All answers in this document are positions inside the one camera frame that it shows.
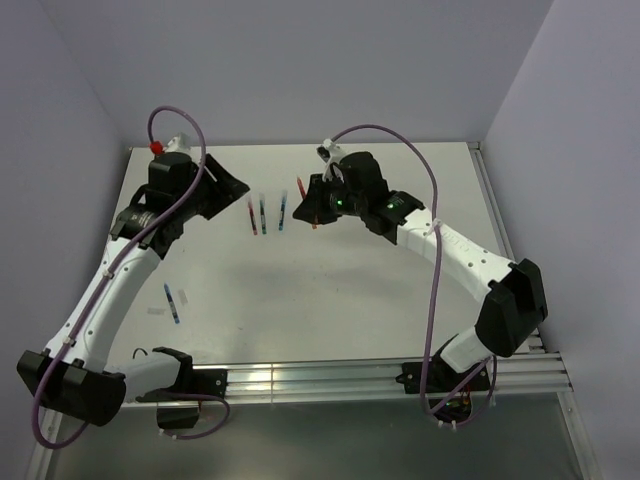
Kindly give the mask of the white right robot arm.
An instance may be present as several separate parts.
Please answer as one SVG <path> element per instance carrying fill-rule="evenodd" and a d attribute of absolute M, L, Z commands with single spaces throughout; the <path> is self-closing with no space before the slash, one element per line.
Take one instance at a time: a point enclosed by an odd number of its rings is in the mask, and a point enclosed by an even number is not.
<path fill-rule="evenodd" d="M 440 350 L 432 368 L 438 386 L 455 389 L 480 361 L 512 356 L 547 318 L 535 263 L 486 250 L 441 222 L 420 200 L 390 189 L 371 153 L 346 154 L 335 146 L 320 146 L 317 153 L 325 169 L 311 176 L 294 219 L 327 225 L 342 216 L 357 217 L 370 232 L 431 261 L 480 303 L 475 324 Z"/>

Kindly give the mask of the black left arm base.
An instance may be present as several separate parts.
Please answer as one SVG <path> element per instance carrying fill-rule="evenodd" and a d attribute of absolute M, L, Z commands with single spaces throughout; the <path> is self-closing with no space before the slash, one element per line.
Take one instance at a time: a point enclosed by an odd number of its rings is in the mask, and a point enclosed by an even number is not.
<path fill-rule="evenodd" d="M 185 395 L 195 395 L 194 406 L 169 406 L 156 408 L 156 422 L 160 429 L 175 432 L 178 435 L 195 435 L 197 427 L 209 427 L 213 417 L 204 412 L 206 397 L 225 399 L 228 384 L 228 370 L 195 369 L 184 387 L 174 393 L 167 390 L 155 390 L 135 399 L 137 403 L 188 402 Z"/>

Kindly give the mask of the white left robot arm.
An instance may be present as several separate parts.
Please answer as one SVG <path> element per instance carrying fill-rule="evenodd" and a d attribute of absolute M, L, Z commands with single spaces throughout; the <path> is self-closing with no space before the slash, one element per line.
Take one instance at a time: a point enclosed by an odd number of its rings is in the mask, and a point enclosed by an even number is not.
<path fill-rule="evenodd" d="M 156 156 L 148 181 L 116 217 L 103 259 L 63 327 L 41 352 L 25 351 L 19 376 L 47 408 L 104 426 L 123 403 L 157 392 L 183 399 L 195 386 L 193 359 L 168 347 L 122 368 L 107 364 L 114 339 L 139 290 L 166 257 L 185 224 L 209 220 L 249 192 L 212 156 L 198 167 L 185 153 Z"/>

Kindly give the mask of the light blue pen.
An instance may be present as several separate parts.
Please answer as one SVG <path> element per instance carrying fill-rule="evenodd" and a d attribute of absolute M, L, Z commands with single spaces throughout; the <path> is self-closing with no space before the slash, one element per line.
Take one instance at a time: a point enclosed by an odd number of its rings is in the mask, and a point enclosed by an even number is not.
<path fill-rule="evenodd" d="M 288 199 L 288 191 L 286 189 L 282 190 L 281 197 L 280 197 L 280 202 L 279 202 L 278 223 L 277 223 L 279 232 L 283 232 L 284 231 L 287 199 Z"/>

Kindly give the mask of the magenta pen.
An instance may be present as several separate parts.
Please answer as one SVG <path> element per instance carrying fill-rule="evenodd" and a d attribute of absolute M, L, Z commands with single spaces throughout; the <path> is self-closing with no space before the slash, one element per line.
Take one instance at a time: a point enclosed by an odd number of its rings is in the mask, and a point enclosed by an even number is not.
<path fill-rule="evenodd" d="M 247 197 L 247 208 L 249 213 L 252 234 L 254 236 L 257 236 L 258 235 L 257 218 L 255 214 L 255 209 L 254 209 L 254 203 L 250 195 Z"/>

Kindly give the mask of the green capped pen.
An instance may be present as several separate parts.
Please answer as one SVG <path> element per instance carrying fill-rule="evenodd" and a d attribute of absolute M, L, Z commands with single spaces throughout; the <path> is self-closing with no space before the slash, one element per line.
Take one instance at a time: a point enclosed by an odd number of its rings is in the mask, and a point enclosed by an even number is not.
<path fill-rule="evenodd" d="M 267 234 L 267 221 L 266 221 L 266 202 L 265 195 L 259 194 L 259 216 L 260 216 L 260 228 L 262 235 Z"/>

